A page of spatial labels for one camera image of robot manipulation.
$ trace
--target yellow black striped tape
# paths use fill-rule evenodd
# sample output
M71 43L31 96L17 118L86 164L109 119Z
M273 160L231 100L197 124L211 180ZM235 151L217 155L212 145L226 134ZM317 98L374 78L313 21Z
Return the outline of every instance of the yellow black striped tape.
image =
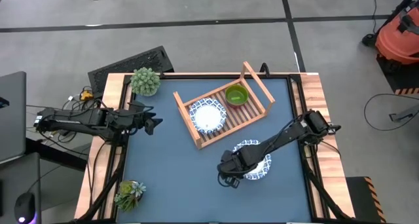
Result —
M378 201L378 197L377 197L377 193L375 191L374 185L373 185L373 181L369 177L364 177L364 179L368 183L368 188L371 192L371 196L374 200L374 204L375 204L375 207L377 209L377 213L380 216L380 220L381 220L382 223L385 223L386 218L384 217L384 214L382 212L380 201Z

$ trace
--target computer mouse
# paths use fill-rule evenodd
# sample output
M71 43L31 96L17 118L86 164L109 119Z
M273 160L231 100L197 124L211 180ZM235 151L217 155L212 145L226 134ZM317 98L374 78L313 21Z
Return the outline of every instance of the computer mouse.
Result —
M35 218L35 195L31 192L21 194L14 204L14 218L18 223L28 224Z

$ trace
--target hazard stripe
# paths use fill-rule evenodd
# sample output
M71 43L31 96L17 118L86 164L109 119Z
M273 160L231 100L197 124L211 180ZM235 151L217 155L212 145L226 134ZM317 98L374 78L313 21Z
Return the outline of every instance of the hazard stripe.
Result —
M368 183L368 188L369 188L369 190L371 192L371 197L374 200L374 204L375 204L375 207L377 209L377 213L380 216L380 221L381 221L381 223L385 223L386 222L386 218L384 217L384 213L382 211L382 207L381 207L380 201L378 201L378 197L377 197L377 193L375 191L374 185L373 185L373 181L369 177L364 177L364 179Z
M417 94L419 93L419 88L402 88L394 91L395 94Z

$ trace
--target white plate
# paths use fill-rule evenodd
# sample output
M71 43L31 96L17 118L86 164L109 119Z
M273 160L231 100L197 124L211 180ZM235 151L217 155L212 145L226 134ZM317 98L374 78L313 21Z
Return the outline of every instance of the white plate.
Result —
M227 118L224 106L212 98L204 98L193 103L189 116L195 128L202 134L221 130Z
M258 145L258 144L259 144L259 141L257 141L257 140L244 140L241 143L239 143L238 145L234 146L233 152L236 152L238 149L240 149L243 146ZM252 171L244 174L244 178L249 179L249 180L261 179L262 177L267 175L267 173L269 172L269 168L270 168L271 163L272 163L272 160L270 158L270 155L269 154L265 155L263 161L258 163L258 165L255 169L253 169Z

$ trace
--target succulent plant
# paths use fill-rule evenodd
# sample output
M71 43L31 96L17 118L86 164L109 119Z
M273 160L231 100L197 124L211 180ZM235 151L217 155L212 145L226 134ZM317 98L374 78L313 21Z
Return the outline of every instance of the succulent plant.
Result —
M159 86L160 78L151 68L142 67L134 70L134 75L131 77L132 92L141 96L152 96L156 94Z
M115 204L123 211L129 212L136 206L146 191L144 184L137 181L122 181L118 193L115 195Z

